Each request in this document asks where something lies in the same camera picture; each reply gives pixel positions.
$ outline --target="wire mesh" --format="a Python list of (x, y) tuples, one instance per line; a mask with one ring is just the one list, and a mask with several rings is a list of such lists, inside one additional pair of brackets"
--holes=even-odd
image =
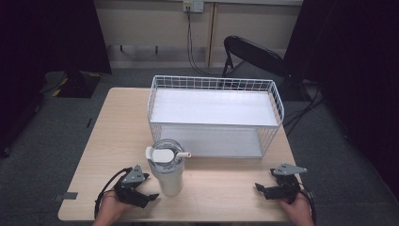
[[(152, 130), (152, 137), (154, 142), (165, 138), (162, 134), (164, 131), (167, 131), (167, 127), (172, 128), (174, 131), (179, 131), (181, 128), (182, 133), (190, 134), (191, 132), (187, 132), (187, 129), (191, 129), (194, 131), (205, 131), (204, 133), (207, 134), (214, 134), (214, 135), (221, 135), (224, 134), (239, 134), (240, 128), (244, 130), (244, 128), (248, 128), (247, 125), (240, 125), (235, 124), (234, 126), (231, 125), (212, 125), (212, 124), (167, 124), (167, 123), (154, 123), (152, 121), (152, 113), (154, 108), (155, 99), (157, 98), (157, 90), (159, 89), (180, 89), (180, 90), (202, 90), (202, 91), (211, 91), (217, 93), (219, 91), (223, 91), (224, 93), (232, 92), (232, 93), (261, 93), (267, 94), (266, 97), (270, 100), (270, 104), (272, 106), (272, 113), (276, 120), (277, 126), (261, 126), (261, 125), (252, 125), (255, 133), (257, 134), (257, 140), (259, 142), (259, 149), (260, 152), (256, 153), (253, 156), (262, 157), (264, 155), (265, 150), (270, 145), (272, 139), (274, 138), (275, 134), (279, 130), (279, 127), (282, 124), (282, 120), (284, 119), (284, 108), (279, 97), (278, 90), (276, 88), (275, 83), (272, 80), (262, 80), (262, 79), (237, 79), (237, 78), (215, 78), (215, 77), (191, 77), (191, 76), (168, 76), (168, 75), (156, 75), (152, 81), (152, 91), (150, 94), (150, 99), (148, 103), (148, 118), (150, 127)], [(190, 138), (190, 140), (195, 140), (200, 138), (198, 135), (196, 137)], [(228, 156), (238, 156), (238, 157), (245, 157), (241, 156), (239, 153), (228, 153)]]

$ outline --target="cable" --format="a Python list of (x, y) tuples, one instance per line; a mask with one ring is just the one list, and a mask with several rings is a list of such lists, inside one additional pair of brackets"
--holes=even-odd
[(283, 184), (285, 184), (286, 186), (294, 186), (294, 185), (298, 185), (298, 186), (302, 186), (302, 190), (299, 190), (299, 193), (301, 193), (303, 196), (305, 196), (305, 198), (308, 200), (309, 203), (309, 207), (311, 209), (311, 220), (313, 221), (313, 225), (316, 226), (316, 206), (314, 204), (314, 193), (311, 189), (309, 189), (307, 186), (303, 185), (302, 183), (296, 182), (294, 183), (294, 185), (291, 184), (287, 184), (284, 182), (281, 182)]
[(103, 199), (104, 194), (105, 194), (106, 192), (108, 192), (108, 191), (111, 191), (111, 190), (105, 191), (106, 188), (109, 186), (109, 184), (111, 184), (111, 182), (113, 182), (113, 181), (115, 180), (115, 178), (116, 178), (118, 175), (120, 175), (120, 174), (123, 173), (123, 172), (128, 172), (129, 170), (130, 170), (130, 168), (121, 169), (119, 172), (117, 172), (117, 173), (106, 183), (106, 185), (104, 186), (103, 190), (100, 192), (99, 196), (97, 197), (97, 200), (95, 201), (95, 202), (96, 202), (96, 205), (95, 205), (95, 207), (94, 207), (94, 218), (96, 218), (96, 217), (97, 217), (97, 214), (99, 213), (100, 204), (101, 204), (101, 201), (102, 201), (102, 199)]
[(300, 84), (298, 84), (299, 87), (300, 87), (300, 89), (302, 89), (303, 80), (304, 80), (305, 75), (306, 75), (306, 73), (307, 73), (307, 70), (308, 70), (308, 68), (309, 68), (309, 66), (310, 66), (311, 59), (313, 58), (313, 55), (314, 55), (314, 53), (315, 53), (316, 46), (319, 44), (320, 38), (321, 38), (321, 36), (322, 36), (324, 30), (326, 29), (327, 22), (329, 21), (329, 18), (331, 17), (332, 11), (333, 11), (333, 9), (335, 9), (335, 7), (336, 7), (336, 5), (337, 5), (337, 2), (338, 2), (338, 0), (335, 0), (334, 3), (332, 4), (332, 6), (331, 6), (331, 8), (329, 9), (329, 12), (328, 12), (328, 14), (327, 14), (327, 17), (326, 17), (326, 19), (324, 20), (324, 23), (322, 24), (322, 26), (321, 26), (321, 28), (320, 28), (320, 31), (318, 32), (318, 34), (317, 34), (317, 36), (316, 36), (315, 41), (313, 42), (313, 45), (312, 45), (312, 47), (311, 47), (311, 52), (309, 53), (308, 60), (306, 60), (305, 66), (304, 66), (302, 72), (300, 73), (300, 77), (301, 77), (301, 78), (300, 78), (300, 81), (301, 81), (301, 82), (300, 82)]
[(205, 72), (203, 70), (201, 70), (195, 60), (194, 60), (194, 56), (193, 56), (193, 40), (192, 40), (192, 36), (191, 36), (191, 15), (190, 15), (190, 7), (186, 7), (186, 13), (187, 13), (187, 20), (188, 20), (188, 30), (187, 30), (187, 53), (188, 53), (188, 61), (191, 65), (191, 68), (194, 69), (194, 71), (196, 71), (196, 73), (201, 73), (201, 74), (205, 74), (205, 75), (216, 75), (216, 76), (221, 76), (222, 74), (219, 73), (208, 73)]
[(319, 100), (317, 103), (314, 103), (318, 93), (320, 92), (320, 87), (317, 88), (316, 93), (314, 94), (314, 97), (311, 99), (311, 101), (309, 102), (309, 104), (302, 110), (300, 111), (295, 111), (289, 115), (287, 115), (285, 118), (288, 118), (290, 116), (292, 116), (294, 113), (297, 113), (292, 119), (290, 119), (289, 121), (284, 123), (284, 127), (287, 127), (290, 123), (292, 123), (293, 121), (296, 120), (296, 122), (294, 123), (294, 125), (291, 127), (291, 129), (286, 133), (286, 136), (288, 137), (291, 132), (294, 130), (294, 128), (296, 127), (296, 125), (299, 123), (299, 121), (302, 119), (302, 117), (308, 113), (309, 111), (311, 111), (312, 109), (314, 109), (315, 107), (319, 106), (322, 102), (324, 102), (324, 98), (322, 98), (321, 100)]

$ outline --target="gray carpet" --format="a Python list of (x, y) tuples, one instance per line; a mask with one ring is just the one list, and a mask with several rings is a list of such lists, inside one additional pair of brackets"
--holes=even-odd
[[(90, 225), (60, 221), (60, 203), (53, 197), (68, 189), (107, 92), (149, 87), (156, 74), (198, 75), (189, 68), (118, 69), (103, 76), (91, 99), (55, 98), (47, 92), (38, 114), (12, 144), (11, 156), (0, 159), (0, 225)], [(61, 76), (47, 74), (43, 90)], [(285, 113), (306, 105), (285, 102)], [(397, 201), (370, 162), (347, 142), (326, 104), (304, 115), (288, 139), (297, 165), (309, 170), (301, 177), (316, 195), (318, 225), (399, 225)]]

